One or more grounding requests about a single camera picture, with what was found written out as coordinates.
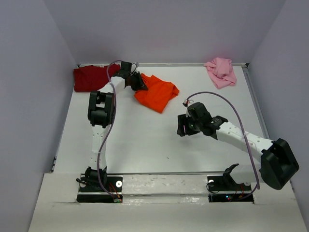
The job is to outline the orange t-shirt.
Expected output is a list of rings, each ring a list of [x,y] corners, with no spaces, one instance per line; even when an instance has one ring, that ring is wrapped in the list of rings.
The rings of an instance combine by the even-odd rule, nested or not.
[[[178,96],[179,89],[172,82],[163,81],[154,75],[146,76],[142,73],[141,77],[148,89],[136,91],[135,99],[141,105],[163,113],[168,102]]]

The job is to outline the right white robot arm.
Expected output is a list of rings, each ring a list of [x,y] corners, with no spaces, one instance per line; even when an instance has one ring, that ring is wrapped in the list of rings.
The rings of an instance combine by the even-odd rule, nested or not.
[[[222,116],[211,116],[205,105],[196,102],[178,115],[177,134],[181,137],[202,133],[248,153],[250,165],[232,164],[223,173],[222,184],[234,189],[239,184],[262,182],[281,190],[298,172],[299,164],[288,142],[270,140],[246,132]]]

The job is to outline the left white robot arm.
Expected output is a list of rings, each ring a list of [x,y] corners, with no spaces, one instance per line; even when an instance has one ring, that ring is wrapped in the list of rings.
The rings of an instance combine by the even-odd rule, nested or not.
[[[126,87],[133,91],[147,90],[141,73],[136,71],[138,63],[117,60],[120,69],[109,74],[115,62],[107,66],[107,84],[89,95],[87,118],[92,128],[92,148],[90,165],[85,171],[86,183],[97,191],[107,191],[106,142],[115,121],[117,110],[117,94]]]

